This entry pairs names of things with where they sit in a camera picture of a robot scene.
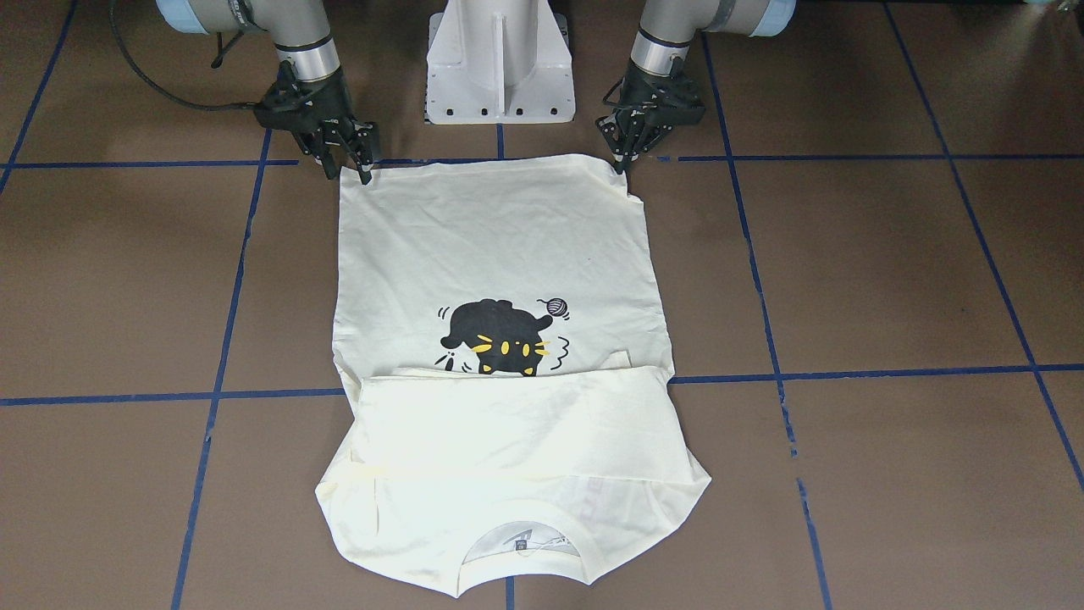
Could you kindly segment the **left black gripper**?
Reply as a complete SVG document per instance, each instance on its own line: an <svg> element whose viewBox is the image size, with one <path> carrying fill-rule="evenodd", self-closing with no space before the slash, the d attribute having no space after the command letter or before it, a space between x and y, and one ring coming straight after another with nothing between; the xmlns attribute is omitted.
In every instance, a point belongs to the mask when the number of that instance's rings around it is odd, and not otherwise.
<svg viewBox="0 0 1084 610"><path fill-rule="evenodd" d="M631 62L603 103L609 114L595 124L611 151L612 169L619 176L675 127L700 124L705 115L700 89L685 73L683 61L673 62L664 75L648 73Z"/></svg>

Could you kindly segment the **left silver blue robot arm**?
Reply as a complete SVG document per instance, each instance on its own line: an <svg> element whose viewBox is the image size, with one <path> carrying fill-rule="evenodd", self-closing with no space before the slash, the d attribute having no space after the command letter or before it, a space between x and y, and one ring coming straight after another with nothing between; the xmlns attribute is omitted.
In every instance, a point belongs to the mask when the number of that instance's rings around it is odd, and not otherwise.
<svg viewBox="0 0 1084 610"><path fill-rule="evenodd" d="M699 33L774 37L793 18L793 1L647 1L623 77L604 95L596 120L612 169L630 166L681 126L700 124L700 87L686 69Z"/></svg>

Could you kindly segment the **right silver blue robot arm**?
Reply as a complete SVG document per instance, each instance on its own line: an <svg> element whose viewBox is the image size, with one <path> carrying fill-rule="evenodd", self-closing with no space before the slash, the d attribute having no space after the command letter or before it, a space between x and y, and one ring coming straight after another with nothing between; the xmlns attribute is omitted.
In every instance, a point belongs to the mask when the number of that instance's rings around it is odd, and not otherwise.
<svg viewBox="0 0 1084 610"><path fill-rule="evenodd" d="M214 109L248 109L261 127L288 132L330 179L340 176L332 152L337 147L367 185L379 155L379 127L354 115L321 1L158 1L158 11L178 33L230 34L236 42L268 34L279 60L274 83L259 101Z"/></svg>

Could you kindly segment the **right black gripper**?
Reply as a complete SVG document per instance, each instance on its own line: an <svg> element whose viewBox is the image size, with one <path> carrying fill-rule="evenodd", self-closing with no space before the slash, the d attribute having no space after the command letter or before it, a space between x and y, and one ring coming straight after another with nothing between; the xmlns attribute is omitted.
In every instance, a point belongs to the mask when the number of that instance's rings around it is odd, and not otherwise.
<svg viewBox="0 0 1084 610"><path fill-rule="evenodd" d="M330 180L340 177L332 147L352 159L363 185L377 163L377 124L357 119L341 69L304 81L291 61L279 62L276 80L254 108L260 126L291 132L302 154L315 158Z"/></svg>

